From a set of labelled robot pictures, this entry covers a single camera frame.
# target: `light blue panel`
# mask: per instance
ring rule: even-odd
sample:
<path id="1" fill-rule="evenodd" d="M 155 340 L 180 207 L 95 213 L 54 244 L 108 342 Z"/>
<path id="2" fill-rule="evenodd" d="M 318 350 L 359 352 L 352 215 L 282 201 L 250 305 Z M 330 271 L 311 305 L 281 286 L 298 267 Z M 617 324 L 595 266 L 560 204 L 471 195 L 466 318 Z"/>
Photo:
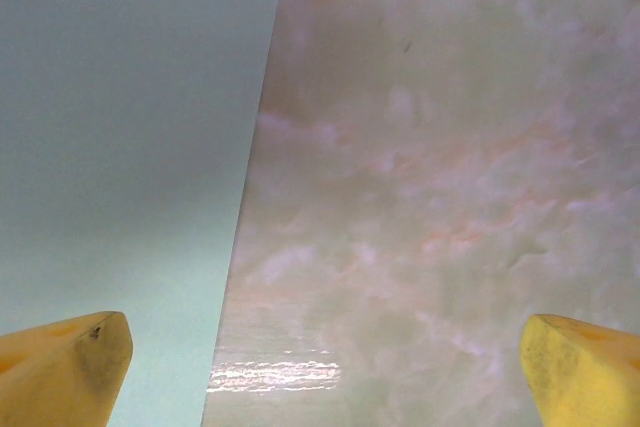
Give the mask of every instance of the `light blue panel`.
<path id="1" fill-rule="evenodd" d="M 0 333 L 125 312 L 114 427 L 200 423 L 276 3 L 0 0 Z"/>

